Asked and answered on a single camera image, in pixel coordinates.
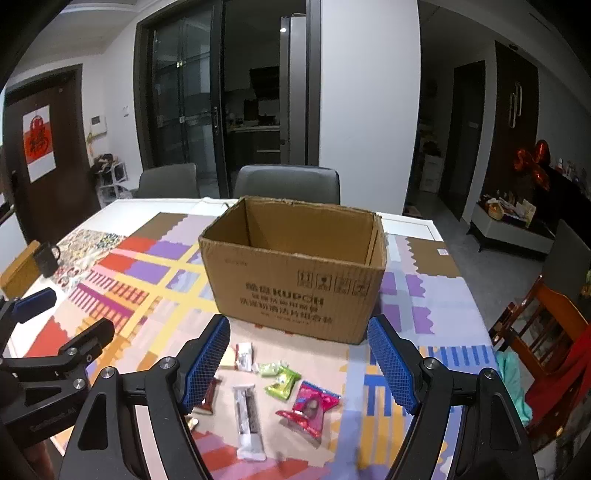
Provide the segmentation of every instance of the teal cloth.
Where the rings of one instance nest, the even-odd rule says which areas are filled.
[[[526,426],[533,418],[531,407],[525,403],[525,393],[521,388],[521,374],[519,373],[519,357],[515,352],[495,352],[499,373],[513,405],[519,414],[521,423]]]

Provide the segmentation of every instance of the gray chair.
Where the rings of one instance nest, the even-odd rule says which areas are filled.
[[[312,166],[247,165],[234,187],[235,197],[244,195],[340,205],[339,174]]]
[[[585,283],[591,250],[564,220],[558,223],[554,244],[542,267],[544,284],[577,304]]]
[[[197,167],[194,163],[181,163],[145,170],[134,198],[198,199]]]

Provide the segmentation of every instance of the blue gripper pad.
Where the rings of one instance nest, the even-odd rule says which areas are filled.
[[[205,339],[205,345],[185,377],[185,395],[181,403],[187,412],[191,412],[194,406],[201,405],[229,343],[230,321],[222,317],[209,338]]]
[[[52,288],[47,287],[16,301],[12,309],[12,314],[18,323],[25,323],[40,313],[52,308],[56,304],[56,300],[56,292]]]
[[[410,414],[414,414],[420,403],[414,394],[414,377],[394,346],[390,335],[386,333],[376,317],[369,321],[368,340],[394,401],[406,408]]]

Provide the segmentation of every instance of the red snack package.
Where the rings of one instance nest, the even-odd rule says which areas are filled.
[[[324,412],[336,407],[339,402],[340,395],[303,381],[291,410],[277,410],[275,413],[297,423],[316,440],[320,440]]]
[[[211,383],[209,384],[207,391],[205,392],[205,398],[201,402],[201,405],[197,407],[193,407],[193,413],[203,413],[205,415],[213,415],[213,399],[216,394],[216,387],[217,384],[220,383],[221,380],[217,377],[213,377]]]

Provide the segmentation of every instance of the candy wrapper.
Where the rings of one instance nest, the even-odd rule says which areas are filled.
[[[287,400],[291,395],[291,390],[300,378],[301,375],[298,372],[281,366],[277,375],[277,381],[265,387],[265,391],[270,396],[279,400]]]
[[[226,348],[218,368],[228,368],[232,370],[236,368],[236,351],[232,345],[228,345]]]
[[[185,417],[185,421],[187,422],[187,427],[189,427],[189,431],[192,432],[194,429],[197,428],[199,425],[199,419],[192,417],[191,415],[187,415]]]
[[[261,428],[255,403],[254,385],[237,385],[234,390],[234,408],[240,448],[236,451],[239,459],[263,462],[267,459],[262,444]]]
[[[221,380],[218,377],[213,377],[212,381],[210,382],[207,391],[205,392],[205,398],[201,402],[201,405],[197,407],[193,407],[192,413],[202,413],[205,415],[213,415],[213,399],[216,396],[216,388],[217,384],[220,383]]]
[[[281,367],[287,367],[284,362],[272,362],[270,364],[254,364],[252,371],[260,374],[262,377],[276,377],[279,375]]]
[[[236,344],[236,370],[252,372],[252,343],[242,342]]]
[[[339,402],[340,395],[303,381],[291,410],[275,413],[297,423],[316,440],[321,440],[324,412],[336,407]]]

